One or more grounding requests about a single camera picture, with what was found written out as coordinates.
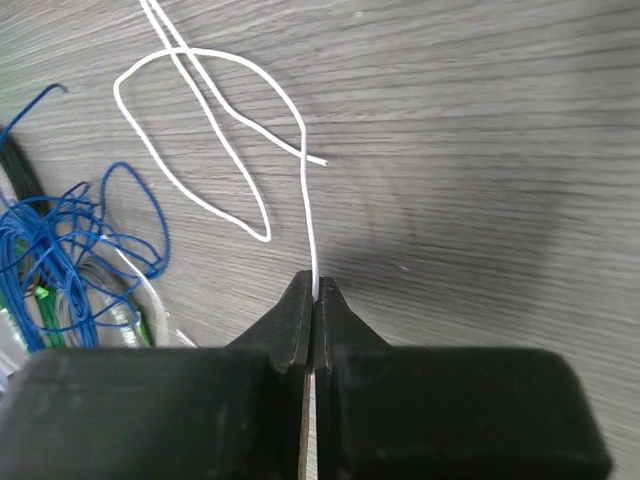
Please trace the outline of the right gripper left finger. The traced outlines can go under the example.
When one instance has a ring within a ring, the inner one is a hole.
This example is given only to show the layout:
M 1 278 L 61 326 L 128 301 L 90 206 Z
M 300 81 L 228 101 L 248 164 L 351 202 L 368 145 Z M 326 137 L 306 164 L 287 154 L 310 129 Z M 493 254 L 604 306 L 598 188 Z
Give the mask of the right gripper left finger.
M 1 403 L 5 479 L 301 479 L 311 275 L 223 347 L 51 349 Z

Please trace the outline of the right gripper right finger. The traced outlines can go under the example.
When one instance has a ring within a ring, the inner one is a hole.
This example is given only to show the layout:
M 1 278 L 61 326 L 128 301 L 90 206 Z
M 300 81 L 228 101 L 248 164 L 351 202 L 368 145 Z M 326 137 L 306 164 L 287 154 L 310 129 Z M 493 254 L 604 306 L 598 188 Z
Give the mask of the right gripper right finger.
M 388 344 L 324 278 L 313 313 L 322 479 L 606 479 L 582 384 L 537 348 Z

